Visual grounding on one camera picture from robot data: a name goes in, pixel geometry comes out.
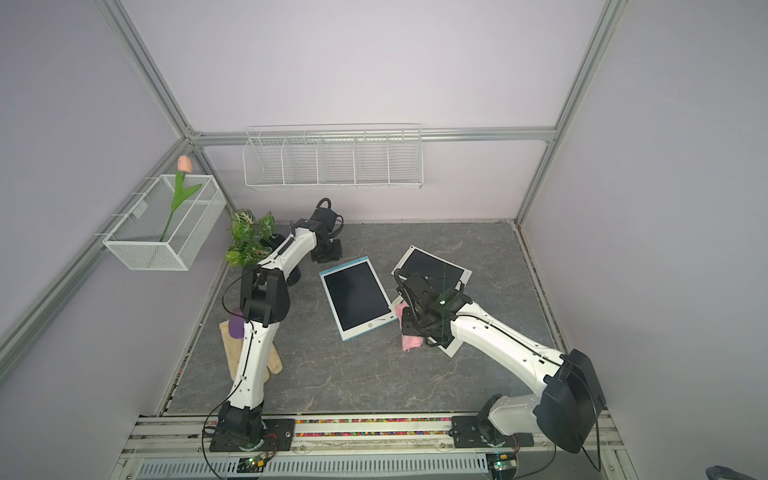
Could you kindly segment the pink microfiber cloth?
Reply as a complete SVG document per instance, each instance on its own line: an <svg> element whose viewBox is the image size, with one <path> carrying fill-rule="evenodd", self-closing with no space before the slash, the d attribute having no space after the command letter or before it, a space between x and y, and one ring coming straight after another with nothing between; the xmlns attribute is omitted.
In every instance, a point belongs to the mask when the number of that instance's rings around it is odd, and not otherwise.
<svg viewBox="0 0 768 480"><path fill-rule="evenodd" d="M401 301L395 307L395 313L398 317L400 329L403 329L403 313L409 305L405 301ZM406 335L404 331L401 331L401 345L404 352L421 347L424 344L424 339L418 336Z"/></svg>

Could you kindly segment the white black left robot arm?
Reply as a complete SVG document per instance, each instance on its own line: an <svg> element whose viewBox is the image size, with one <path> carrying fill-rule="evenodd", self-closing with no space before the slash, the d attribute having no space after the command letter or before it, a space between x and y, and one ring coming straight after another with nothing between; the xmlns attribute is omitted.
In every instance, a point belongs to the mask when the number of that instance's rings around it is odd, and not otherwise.
<svg viewBox="0 0 768 480"><path fill-rule="evenodd" d="M318 201L309 218L290 225L290 232L275 249L240 277L240 311L244 339L237 375L228 396L214 409L217 423L204 422L203 436L211 452L258 451L277 448L280 440L262 420L264 384L274 338L290 309L289 287L297 282L299 263L338 260L337 238L343 217L329 198Z"/></svg>

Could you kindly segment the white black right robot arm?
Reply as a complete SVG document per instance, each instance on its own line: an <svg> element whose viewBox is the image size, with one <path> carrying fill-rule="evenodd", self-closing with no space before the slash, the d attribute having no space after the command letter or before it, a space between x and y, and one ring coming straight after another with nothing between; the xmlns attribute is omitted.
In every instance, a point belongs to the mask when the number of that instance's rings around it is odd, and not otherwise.
<svg viewBox="0 0 768 480"><path fill-rule="evenodd" d="M418 273L397 269L393 276L406 303L405 335L444 351L470 345L529 388L527 396L496 394L484 404L471 423L483 443L503 445L516 434L539 431L566 452L584 449L606 407L586 354L563 353L512 329L473 301L461 282L438 291L435 281Z"/></svg>

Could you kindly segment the large blue drawing tablet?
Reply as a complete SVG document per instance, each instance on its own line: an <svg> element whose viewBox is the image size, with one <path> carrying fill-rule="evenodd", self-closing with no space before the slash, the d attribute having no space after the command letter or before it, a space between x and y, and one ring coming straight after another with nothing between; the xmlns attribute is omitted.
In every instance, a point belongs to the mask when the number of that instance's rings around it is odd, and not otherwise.
<svg viewBox="0 0 768 480"><path fill-rule="evenodd" d="M343 341L397 319L367 256L322 271L320 279Z"/></svg>

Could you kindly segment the white drawing tablet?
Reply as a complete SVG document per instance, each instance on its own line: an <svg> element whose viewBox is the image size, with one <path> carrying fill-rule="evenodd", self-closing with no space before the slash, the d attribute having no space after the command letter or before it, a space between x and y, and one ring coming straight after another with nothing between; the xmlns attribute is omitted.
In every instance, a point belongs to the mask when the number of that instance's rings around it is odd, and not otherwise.
<svg viewBox="0 0 768 480"><path fill-rule="evenodd" d="M455 263L435 256L419 247L411 245L392 270L404 270L408 273L418 273L438 292L448 289L458 290L466 285L472 271Z"/></svg>
<svg viewBox="0 0 768 480"><path fill-rule="evenodd" d="M456 337L438 342L438 348L448 357L453 358L464 342Z"/></svg>

